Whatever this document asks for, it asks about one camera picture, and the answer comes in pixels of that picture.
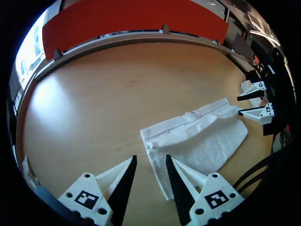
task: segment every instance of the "bright window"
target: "bright window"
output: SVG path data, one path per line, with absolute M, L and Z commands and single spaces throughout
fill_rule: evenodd
M 17 53 L 16 69 L 23 89 L 26 87 L 35 69 L 45 59 L 42 27 L 46 12 L 47 10 L 33 24 Z

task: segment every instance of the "red panel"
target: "red panel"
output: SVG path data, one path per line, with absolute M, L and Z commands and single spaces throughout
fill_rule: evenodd
M 47 60 L 55 49 L 65 51 L 97 36 L 139 29 L 161 29 L 224 42 L 228 24 L 190 0 L 82 0 L 60 12 L 43 27 Z

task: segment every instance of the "ceiling light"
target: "ceiling light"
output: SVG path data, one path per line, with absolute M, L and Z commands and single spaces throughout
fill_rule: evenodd
M 250 19 L 250 21 L 251 21 L 251 24 L 252 25 L 254 25 L 255 26 L 255 28 L 257 28 L 261 33 L 263 33 L 263 34 L 266 34 L 266 32 L 260 27 L 260 26 L 258 26 L 258 24 L 257 23 L 255 23 L 254 21 L 253 21 L 253 19 L 251 18 L 251 16 L 248 14 L 248 17 L 249 17 L 249 19 Z M 276 47 L 276 45 L 275 45 L 275 43 L 273 42 L 273 41 L 271 41 L 270 39 L 268 39 L 268 38 L 266 38 L 271 44 L 272 44 L 272 46 L 273 47 Z
M 262 37 L 265 37 L 265 38 L 267 38 L 269 41 L 272 41 L 272 42 L 274 42 L 274 43 L 276 43 L 277 45 L 280 46 L 280 43 L 278 42 L 278 40 L 272 38 L 271 36 L 269 36 L 269 35 L 267 35 L 267 34 L 264 34 L 264 33 L 259 32 L 259 31 L 254 31 L 254 30 L 250 30 L 250 33 L 256 34 L 256 35 L 260 35 L 260 36 L 262 36 Z

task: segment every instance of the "towel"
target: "towel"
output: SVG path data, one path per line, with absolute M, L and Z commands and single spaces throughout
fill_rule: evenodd
M 216 172 L 247 136 L 240 109 L 224 98 L 140 131 L 166 200 L 173 199 L 166 154 L 204 175 Z
M 241 89 L 246 92 L 249 88 L 251 88 L 252 83 L 250 80 L 246 80 L 240 84 Z M 253 107 L 260 107 L 261 99 L 259 97 L 250 99 L 251 104 Z

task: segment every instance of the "wooden surface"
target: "wooden surface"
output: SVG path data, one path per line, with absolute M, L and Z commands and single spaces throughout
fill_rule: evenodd
M 136 154 L 137 170 L 123 225 L 179 225 L 149 163 L 140 130 L 242 93 L 244 74 L 210 48 L 143 43 L 95 52 L 39 84 L 28 106 L 24 151 L 47 189 L 59 197 L 82 173 L 98 175 Z M 249 134 L 219 170 L 232 185 L 266 157 L 272 137 L 242 118 Z M 246 197 L 255 186 L 243 193 Z

